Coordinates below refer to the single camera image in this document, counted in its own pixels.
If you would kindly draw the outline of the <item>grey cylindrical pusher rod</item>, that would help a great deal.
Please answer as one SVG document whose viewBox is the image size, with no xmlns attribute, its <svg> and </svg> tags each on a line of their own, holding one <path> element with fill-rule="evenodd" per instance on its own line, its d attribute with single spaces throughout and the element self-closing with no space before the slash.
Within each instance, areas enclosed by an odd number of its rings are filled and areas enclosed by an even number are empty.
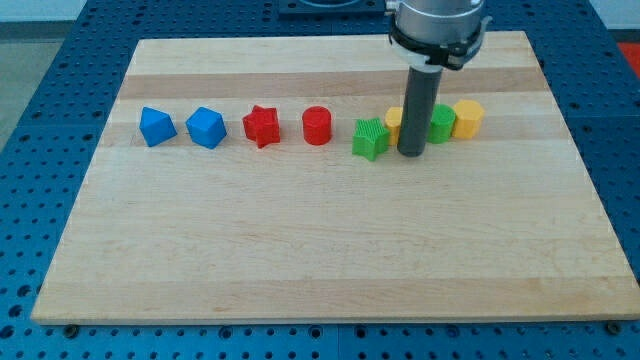
<svg viewBox="0 0 640 360">
<path fill-rule="evenodd" d="M 442 76 L 442 69 L 408 72 L 397 149 L 406 157 L 423 154 Z"/>
</svg>

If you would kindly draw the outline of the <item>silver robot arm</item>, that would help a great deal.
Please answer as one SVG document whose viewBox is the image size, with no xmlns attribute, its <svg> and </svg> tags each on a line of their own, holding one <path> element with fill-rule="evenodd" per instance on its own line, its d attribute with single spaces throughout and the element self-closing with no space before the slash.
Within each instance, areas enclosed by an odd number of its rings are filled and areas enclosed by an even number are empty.
<svg viewBox="0 0 640 360">
<path fill-rule="evenodd" d="M 397 0 L 386 3 L 388 41 L 409 67 L 398 151 L 423 154 L 442 72 L 461 70 L 484 41 L 492 17 L 484 0 Z"/>
</svg>

